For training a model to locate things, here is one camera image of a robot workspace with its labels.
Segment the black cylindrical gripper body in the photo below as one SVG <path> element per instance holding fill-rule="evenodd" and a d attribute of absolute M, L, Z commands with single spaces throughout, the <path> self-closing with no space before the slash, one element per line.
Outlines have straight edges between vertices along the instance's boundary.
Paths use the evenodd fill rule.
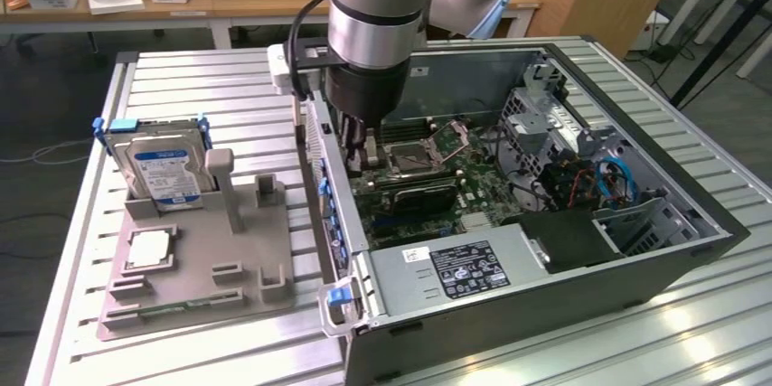
<path fill-rule="evenodd" d="M 399 106 L 411 59 L 382 70 L 347 63 L 330 63 L 324 69 L 324 96 L 336 110 L 338 124 L 351 119 L 367 127 L 378 127 Z"/>

